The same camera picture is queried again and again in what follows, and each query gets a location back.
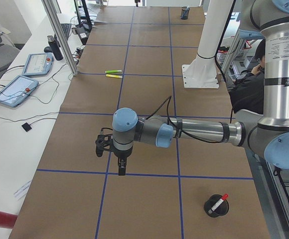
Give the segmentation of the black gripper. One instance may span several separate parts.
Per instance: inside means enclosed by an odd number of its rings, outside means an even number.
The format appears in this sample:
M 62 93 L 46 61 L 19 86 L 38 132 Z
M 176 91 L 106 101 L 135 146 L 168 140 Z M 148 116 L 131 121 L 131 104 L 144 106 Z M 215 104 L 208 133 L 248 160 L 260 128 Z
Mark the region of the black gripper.
M 125 176 L 126 174 L 126 166 L 127 166 L 127 158 L 131 155 L 133 151 L 133 147 L 129 148 L 128 150 L 114 150 L 114 155 L 119 159 L 118 162 L 118 175 Z

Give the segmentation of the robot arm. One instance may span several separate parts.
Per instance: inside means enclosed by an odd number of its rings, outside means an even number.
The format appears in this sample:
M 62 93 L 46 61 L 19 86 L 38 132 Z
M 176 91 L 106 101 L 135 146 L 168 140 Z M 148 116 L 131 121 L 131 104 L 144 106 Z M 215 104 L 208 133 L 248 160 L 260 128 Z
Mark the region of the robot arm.
M 289 169 L 289 0 L 245 0 L 241 30 L 259 31 L 266 39 L 264 111 L 236 113 L 235 123 L 143 119 L 129 108 L 113 115 L 111 149 L 125 175 L 127 158 L 136 141 L 169 147 L 174 138 L 191 137 L 207 143 L 231 143 L 252 150 L 267 162 Z

